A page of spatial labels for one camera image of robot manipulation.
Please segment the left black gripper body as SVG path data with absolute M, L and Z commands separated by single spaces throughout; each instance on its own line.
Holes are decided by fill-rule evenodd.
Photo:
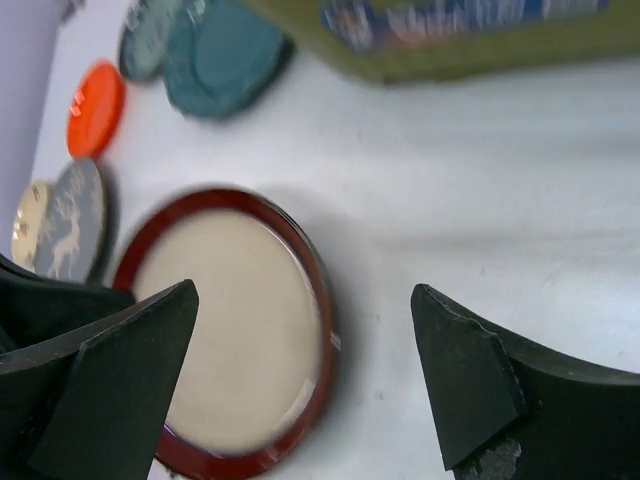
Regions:
M 135 304 L 129 292 L 45 279 L 1 258 L 1 348 L 54 338 Z

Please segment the grey deer plate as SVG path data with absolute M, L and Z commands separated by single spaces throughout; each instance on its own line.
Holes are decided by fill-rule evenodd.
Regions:
M 86 283 L 102 260 L 109 222 L 108 189 L 91 158 L 72 161 L 50 190 L 34 261 L 41 277 Z

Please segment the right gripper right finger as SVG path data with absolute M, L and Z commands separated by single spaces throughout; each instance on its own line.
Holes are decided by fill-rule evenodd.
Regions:
M 552 350 L 426 284 L 414 287 L 411 313 L 455 478 L 638 478 L 638 374 Z

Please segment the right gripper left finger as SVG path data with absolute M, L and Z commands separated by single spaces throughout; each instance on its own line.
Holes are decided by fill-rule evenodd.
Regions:
M 195 326 L 190 280 L 88 325 L 1 348 L 5 479 L 144 479 Z

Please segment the dark red rimmed plate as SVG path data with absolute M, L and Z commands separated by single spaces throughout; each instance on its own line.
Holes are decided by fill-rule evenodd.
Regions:
M 330 397 L 341 348 L 324 264 L 262 195 L 177 196 L 145 219 L 116 270 L 147 297 L 191 280 L 197 320 L 156 456 L 189 479 L 250 479 L 306 439 Z

